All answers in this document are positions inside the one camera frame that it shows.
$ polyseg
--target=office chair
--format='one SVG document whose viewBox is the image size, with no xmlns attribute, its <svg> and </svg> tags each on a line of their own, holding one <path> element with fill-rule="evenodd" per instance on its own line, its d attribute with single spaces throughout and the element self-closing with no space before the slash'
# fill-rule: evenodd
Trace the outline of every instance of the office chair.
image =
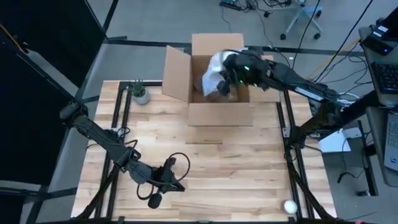
<svg viewBox="0 0 398 224">
<path fill-rule="evenodd" d="M 297 10 L 296 15 L 293 17 L 292 22 L 289 24 L 289 26 L 287 27 L 285 33 L 280 35 L 280 39 L 281 40 L 285 40 L 286 39 L 286 35 L 289 33 L 289 31 L 291 30 L 291 28 L 294 26 L 294 24 L 297 22 L 297 19 L 299 19 L 299 17 L 301 15 L 306 15 L 309 18 L 311 18 L 313 11 L 315 10 L 315 6 L 306 6 L 305 5 L 306 0 L 294 0 L 292 3 L 292 6 L 290 7 L 281 7 L 281 8 L 272 8 L 272 9 L 268 9 L 265 13 L 264 13 L 264 17 L 268 18 L 269 15 L 271 15 L 274 11 L 286 11 L 286 10 Z M 318 7 L 317 8 L 317 13 L 314 15 L 314 17 L 318 18 L 321 16 L 323 7 Z M 322 33 L 322 28 L 319 26 L 319 24 L 314 20 L 311 19 L 311 24 L 313 24 L 315 26 L 315 28 L 317 28 L 318 32 L 313 36 L 313 38 L 315 40 L 319 39 L 321 37 L 321 33 Z"/>
</svg>

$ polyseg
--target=chair wheel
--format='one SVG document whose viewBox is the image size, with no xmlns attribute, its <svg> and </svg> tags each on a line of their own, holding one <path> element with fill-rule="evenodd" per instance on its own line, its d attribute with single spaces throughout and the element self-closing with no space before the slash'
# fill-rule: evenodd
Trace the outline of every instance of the chair wheel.
<svg viewBox="0 0 398 224">
<path fill-rule="evenodd" d="M 315 17 L 316 17 L 316 18 L 319 18 L 321 15 L 322 15 L 322 11 L 319 10 L 319 11 L 315 14 Z"/>
</svg>

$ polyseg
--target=plant pot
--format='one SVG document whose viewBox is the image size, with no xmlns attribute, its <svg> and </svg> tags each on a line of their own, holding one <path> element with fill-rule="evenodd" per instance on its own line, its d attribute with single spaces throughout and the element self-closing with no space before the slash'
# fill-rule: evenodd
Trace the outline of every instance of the plant pot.
<svg viewBox="0 0 398 224">
<path fill-rule="evenodd" d="M 145 90 L 144 96 L 142 97 L 135 97 L 132 96 L 132 99 L 139 105 L 144 105 L 146 103 L 148 103 L 148 101 L 150 100 L 150 94 L 147 90 Z"/>
</svg>

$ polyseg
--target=computer monitor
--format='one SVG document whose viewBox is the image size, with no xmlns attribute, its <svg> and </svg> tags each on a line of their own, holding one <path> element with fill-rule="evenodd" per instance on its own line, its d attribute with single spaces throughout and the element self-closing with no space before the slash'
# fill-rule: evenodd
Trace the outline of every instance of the computer monitor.
<svg viewBox="0 0 398 224">
<path fill-rule="evenodd" d="M 387 28 L 382 40 L 398 42 L 398 7 L 381 22 L 381 25 Z"/>
</svg>

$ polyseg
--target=keyboard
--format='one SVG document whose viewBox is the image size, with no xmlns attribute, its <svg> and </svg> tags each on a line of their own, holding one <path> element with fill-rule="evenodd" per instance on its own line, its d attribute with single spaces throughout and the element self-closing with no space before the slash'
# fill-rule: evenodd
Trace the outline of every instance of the keyboard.
<svg viewBox="0 0 398 224">
<path fill-rule="evenodd" d="M 381 93 L 398 93 L 398 65 L 372 63 Z"/>
<path fill-rule="evenodd" d="M 398 171 L 398 114 L 388 114 L 384 165 Z"/>
</svg>

